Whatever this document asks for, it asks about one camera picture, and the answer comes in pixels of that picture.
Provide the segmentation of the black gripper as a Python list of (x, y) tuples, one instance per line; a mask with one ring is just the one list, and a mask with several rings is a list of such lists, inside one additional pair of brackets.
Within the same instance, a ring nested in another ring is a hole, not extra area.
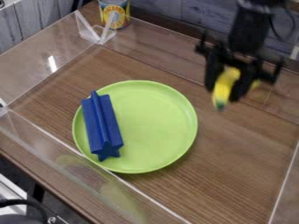
[(235, 67), (234, 84), (228, 100), (238, 102), (258, 84), (258, 80), (275, 83), (282, 65), (270, 74), (262, 69), (258, 57), (268, 29), (274, 29), (274, 10), (286, 7), (286, 0), (238, 0), (238, 13), (227, 42), (219, 41), (212, 48), (204, 44), (206, 36), (195, 46), (195, 52), (206, 58), (204, 87), (211, 92), (224, 66)]

